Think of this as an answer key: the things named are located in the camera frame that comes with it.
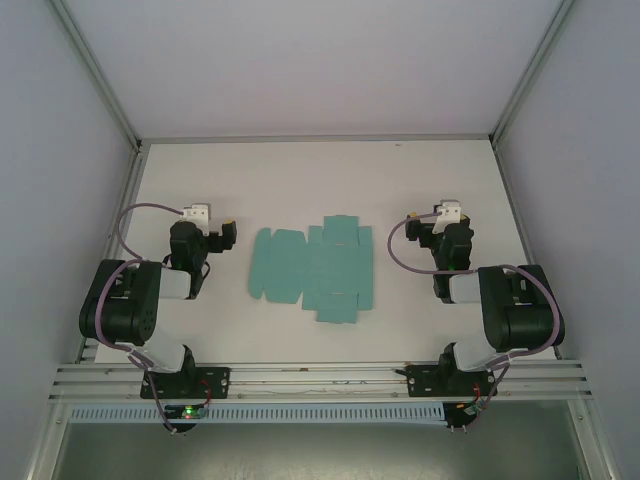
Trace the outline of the teal paper box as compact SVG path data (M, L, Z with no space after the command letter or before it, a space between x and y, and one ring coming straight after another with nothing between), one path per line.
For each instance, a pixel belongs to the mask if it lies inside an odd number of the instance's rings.
M373 229L349 215L326 216L306 232L260 229L248 292L271 303L300 303L321 323L356 323L374 307Z

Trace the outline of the circuit board with green light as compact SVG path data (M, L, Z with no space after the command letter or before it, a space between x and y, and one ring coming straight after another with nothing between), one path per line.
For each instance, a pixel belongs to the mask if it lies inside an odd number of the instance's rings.
M201 405L167 405L164 412L169 420L199 420L206 416L208 408Z

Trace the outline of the aluminium table side rail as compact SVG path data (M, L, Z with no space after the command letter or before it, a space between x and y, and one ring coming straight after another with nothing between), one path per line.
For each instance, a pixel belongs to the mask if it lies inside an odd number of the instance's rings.
M515 257L505 261L505 264L513 266L521 266L525 264L535 263L535 255L531 252L530 242L526 233L526 229L523 226L522 218L519 211L518 202L512 193L512 187L509 176L507 174L506 167L503 165L503 159L501 154L495 149L492 149L492 153L495 157L496 166L500 174L503 190L506 195L506 199L509 204L511 216L513 218L513 224L518 236L518 242L521 252ZM562 360L562 354L558 351L556 346L548 347L545 350L527 353L526 355L517 357L515 353L510 353L511 362L522 363L524 360L531 360L534 362L541 362L542 360L558 361Z
M104 258L119 258L122 252L117 232L123 232L126 220L120 217L121 212L137 198L142 175L146 166L148 147L140 141L131 151L123 183L116 196L116 203L108 224L108 231L104 248L100 255Z

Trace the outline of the aluminium frame crossbar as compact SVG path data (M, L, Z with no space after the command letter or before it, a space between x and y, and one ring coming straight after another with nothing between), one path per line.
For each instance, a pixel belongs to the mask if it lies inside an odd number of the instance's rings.
M157 137L140 140L141 147L175 144L253 144L304 142L407 142L407 141L463 141L491 140L490 134L352 134L352 135L258 135L210 137Z

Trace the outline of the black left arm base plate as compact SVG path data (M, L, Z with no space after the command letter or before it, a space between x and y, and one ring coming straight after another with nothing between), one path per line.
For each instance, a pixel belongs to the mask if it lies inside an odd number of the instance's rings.
M151 384L160 400L220 400L228 396L230 369L228 367L196 367L190 372L155 373L143 376L140 397L152 400Z

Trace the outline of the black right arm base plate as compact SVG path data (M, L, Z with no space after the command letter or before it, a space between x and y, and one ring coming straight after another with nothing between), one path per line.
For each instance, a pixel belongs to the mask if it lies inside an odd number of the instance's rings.
M414 398L487 396L495 385L491 371L465 372L442 365L408 365L404 375L408 395Z

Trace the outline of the aluminium frame post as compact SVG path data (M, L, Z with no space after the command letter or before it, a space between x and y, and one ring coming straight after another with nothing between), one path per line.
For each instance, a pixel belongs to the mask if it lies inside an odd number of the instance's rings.
M566 25L580 0L559 0L551 20L538 41L531 58L526 64L516 86L503 108L497 123L489 135L494 151L501 145L514 124L521 108L540 77L547 61L559 42Z
M72 50L78 56L79 62L86 70L91 83L95 87L112 120L131 148L134 151L138 151L142 141L125 113L121 102L117 98L67 0L45 0L45 2L59 21L64 34L70 42Z

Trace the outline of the aluminium mounting rail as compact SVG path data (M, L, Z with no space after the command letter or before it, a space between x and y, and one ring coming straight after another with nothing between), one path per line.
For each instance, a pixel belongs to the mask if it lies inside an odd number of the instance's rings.
M414 398L408 395L408 364L231 363L226 403L467 402L475 399ZM592 389L577 360L524 360L498 376L494 397L504 401L590 400ZM141 401L143 374L122 363L63 364L48 395L51 403L134 403Z

